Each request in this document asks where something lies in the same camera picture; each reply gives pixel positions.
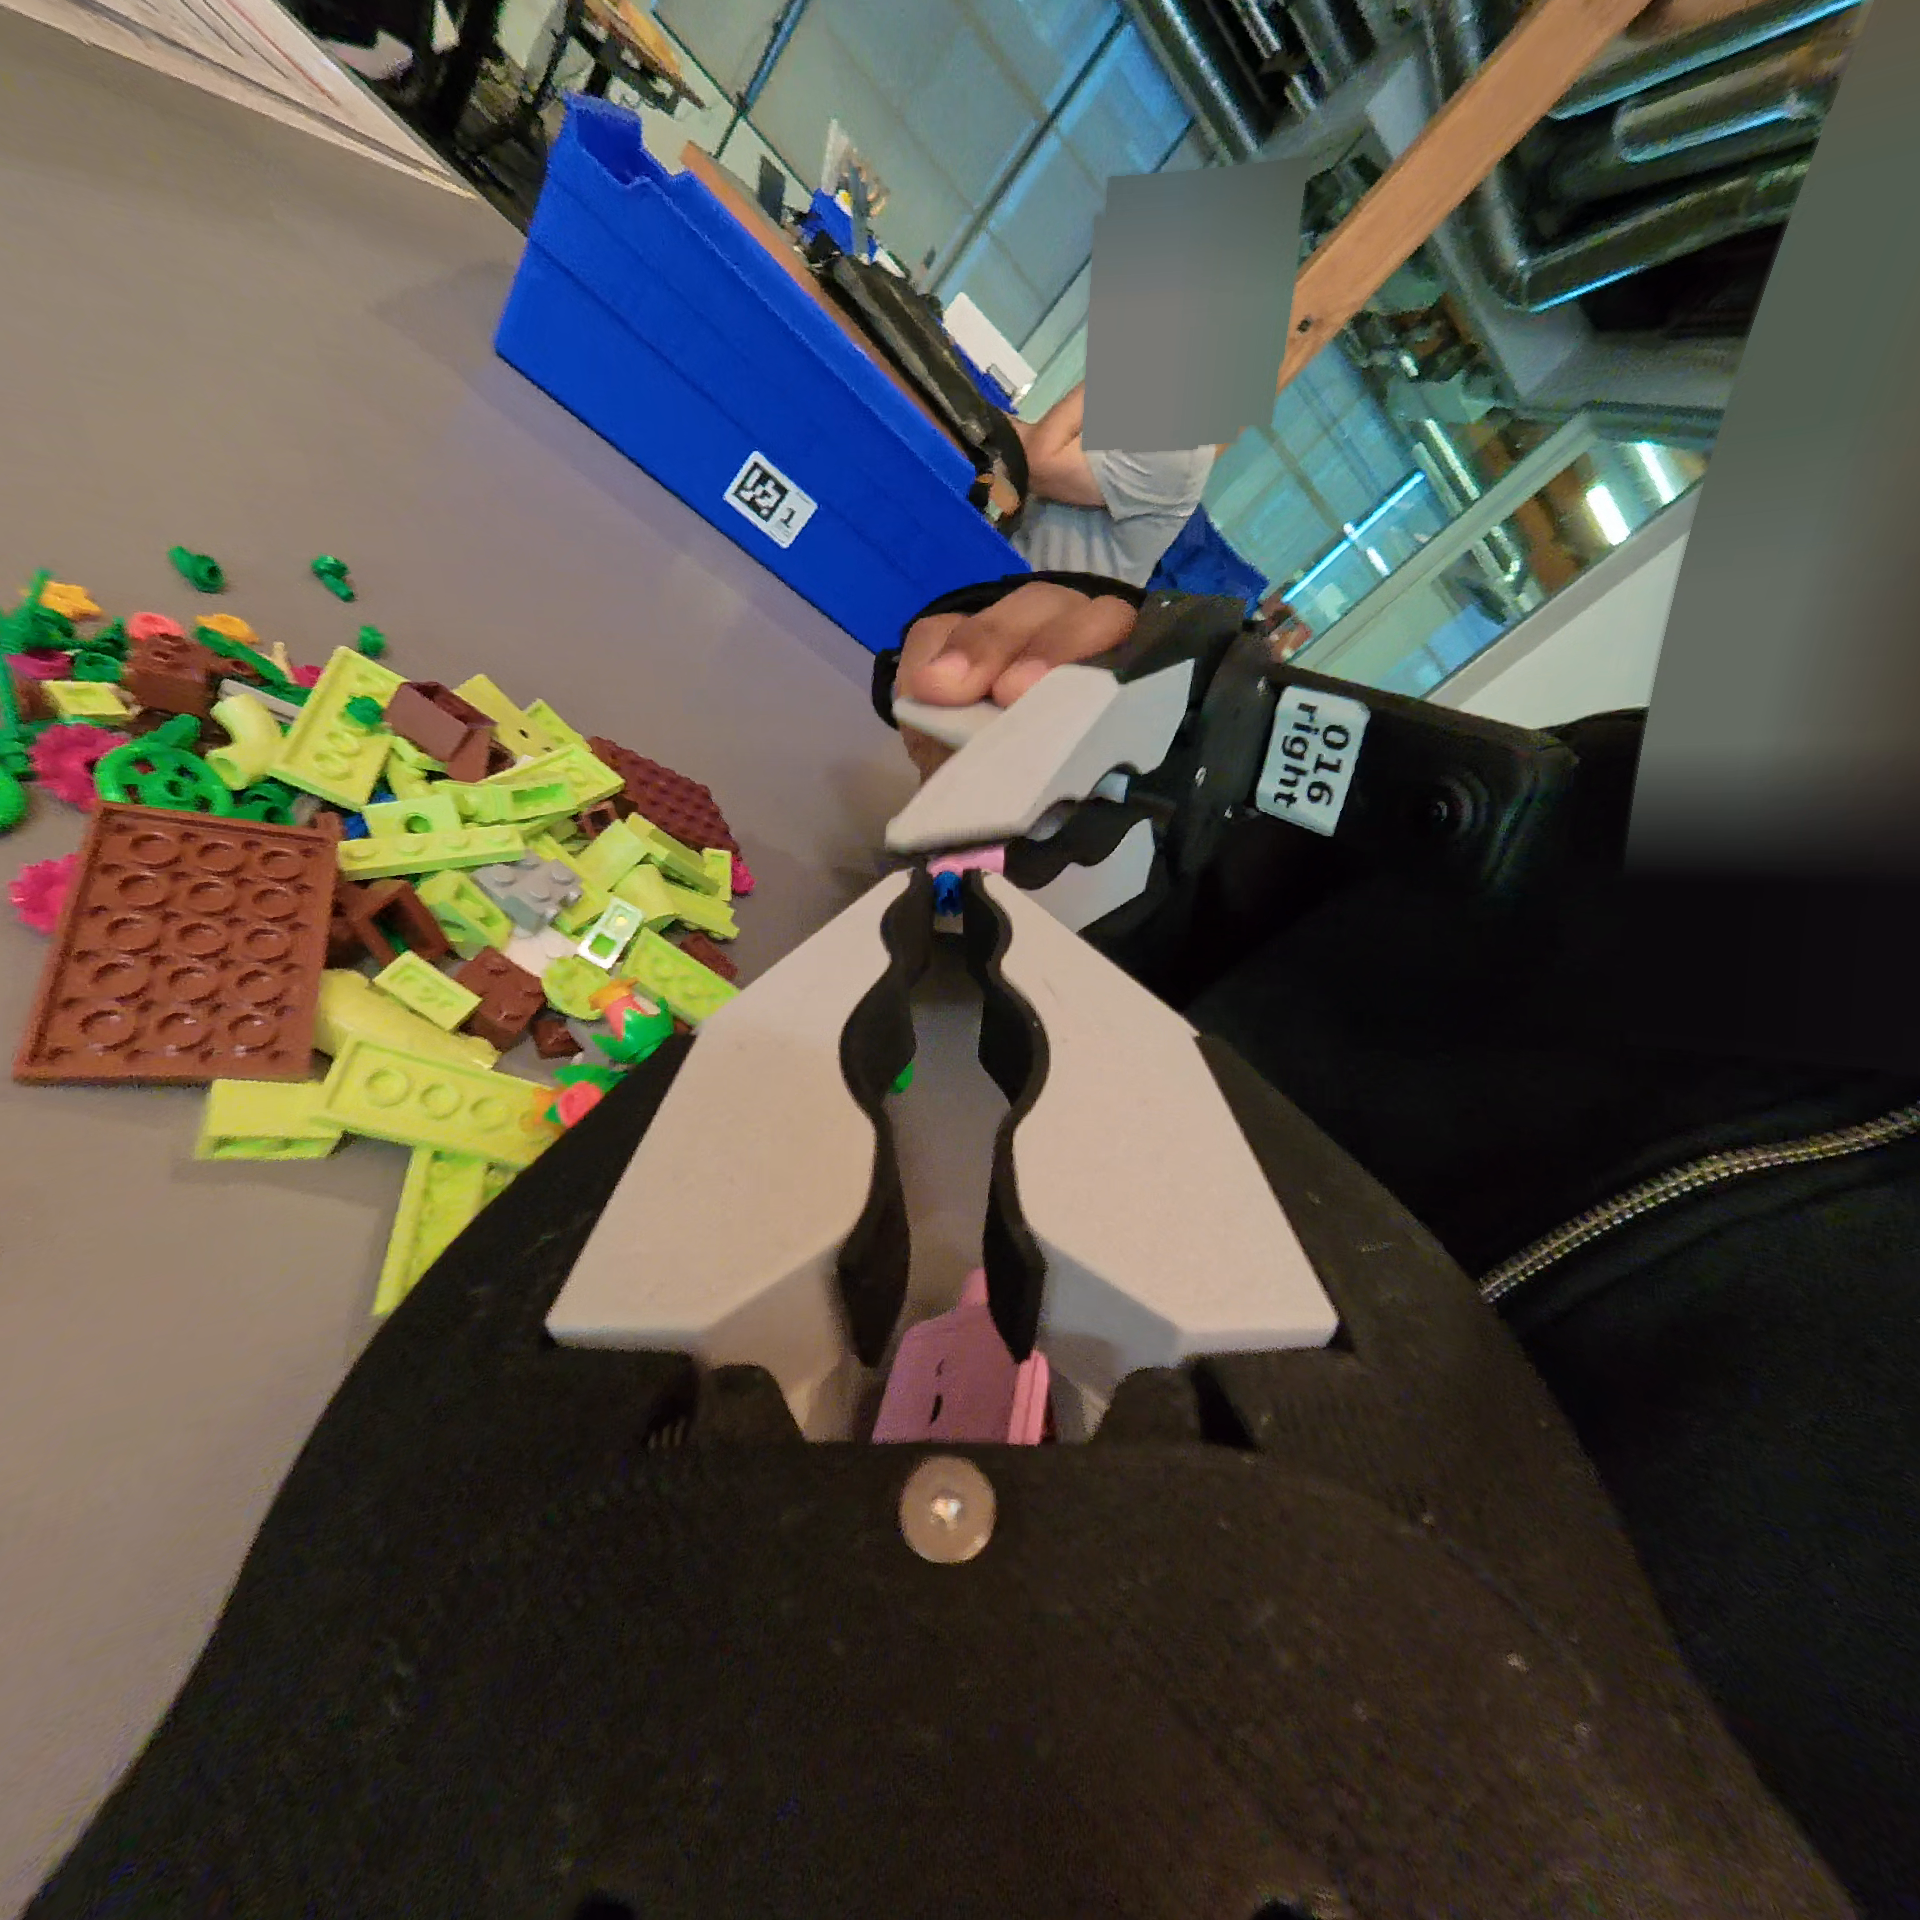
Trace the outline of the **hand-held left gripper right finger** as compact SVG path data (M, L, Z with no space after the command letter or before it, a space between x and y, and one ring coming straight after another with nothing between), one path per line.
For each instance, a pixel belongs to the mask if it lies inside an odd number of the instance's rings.
M993 1320L1047 1357L1060 1434L1141 1371L1327 1349L1337 1309L1194 1025L1001 874L964 878L964 944L1009 1101Z

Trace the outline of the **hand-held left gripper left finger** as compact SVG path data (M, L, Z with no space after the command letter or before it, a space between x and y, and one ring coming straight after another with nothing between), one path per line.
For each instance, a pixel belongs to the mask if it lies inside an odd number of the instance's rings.
M804 1438L850 1438L905 1299L888 1107L920 977L922 870L900 870L708 1015L546 1331L754 1363Z

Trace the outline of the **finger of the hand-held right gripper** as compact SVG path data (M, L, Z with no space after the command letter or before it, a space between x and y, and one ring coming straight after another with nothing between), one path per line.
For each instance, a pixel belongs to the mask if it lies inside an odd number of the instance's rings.
M1052 809L1090 800L1116 773L1156 773L1187 720L1194 671L1194 661L1177 661L1121 678L1069 662L1011 706L896 698L896 720L951 753L888 823L885 848L922 856L1007 843Z
M1164 888L1153 809L1135 800L1065 800L1004 846L1001 927L1017 937L1040 915L1083 939L1109 920L1141 918Z

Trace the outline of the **toy flower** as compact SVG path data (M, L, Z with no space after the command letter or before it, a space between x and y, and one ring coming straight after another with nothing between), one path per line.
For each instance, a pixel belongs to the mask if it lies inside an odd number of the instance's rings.
M871 1427L875 1443L1009 1443L1049 1438L1049 1359L1017 1359L993 1319L986 1269L957 1302L904 1331Z

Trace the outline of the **pile of toy bricks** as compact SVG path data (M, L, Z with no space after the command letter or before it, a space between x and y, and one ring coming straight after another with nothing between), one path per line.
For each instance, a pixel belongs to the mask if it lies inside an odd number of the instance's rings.
M407 678L375 625L295 662L235 613L109 616L47 569L2 627L5 831L84 815L9 883L42 963L103 802L338 841L309 1075L129 1085L202 1091L200 1162L402 1152L377 1319L632 1071L605 991L664 991L679 1035L736 991L752 873L712 790L549 704Z

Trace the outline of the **person's right hand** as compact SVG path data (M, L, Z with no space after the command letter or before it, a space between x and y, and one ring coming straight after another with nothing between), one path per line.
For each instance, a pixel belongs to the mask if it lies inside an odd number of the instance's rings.
M1049 670L1082 664L1123 645L1138 600L1023 577L961 594L920 614L898 647L895 702L938 709L1009 706Z

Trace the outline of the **blue plastic bin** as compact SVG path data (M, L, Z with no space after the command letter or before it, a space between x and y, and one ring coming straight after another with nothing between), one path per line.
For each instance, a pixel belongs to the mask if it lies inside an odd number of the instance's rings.
M572 98L497 354L873 651L1026 575L962 450L626 107Z

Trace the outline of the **wooden beam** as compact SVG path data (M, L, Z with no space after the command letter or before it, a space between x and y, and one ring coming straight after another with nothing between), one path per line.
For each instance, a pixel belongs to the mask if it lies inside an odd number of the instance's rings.
M1641 8L1641 2L1538 2L1523 13L1479 72L1303 263L1280 392Z

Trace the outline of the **silver ventilation ducts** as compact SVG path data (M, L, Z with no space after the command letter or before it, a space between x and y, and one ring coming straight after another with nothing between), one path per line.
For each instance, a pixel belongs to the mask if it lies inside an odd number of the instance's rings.
M1234 155L1321 153L1400 56L1449 102L1530 3L1131 3ZM1784 226L1868 3L1730 3L1633 30L1447 222L1485 289L1543 315Z

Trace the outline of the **printed paper sheet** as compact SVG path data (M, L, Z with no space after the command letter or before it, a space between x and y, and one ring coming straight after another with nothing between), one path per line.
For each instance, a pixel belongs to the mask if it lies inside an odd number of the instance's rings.
M79 2L40 15L87 43L372 160L456 199L475 193L280 3Z

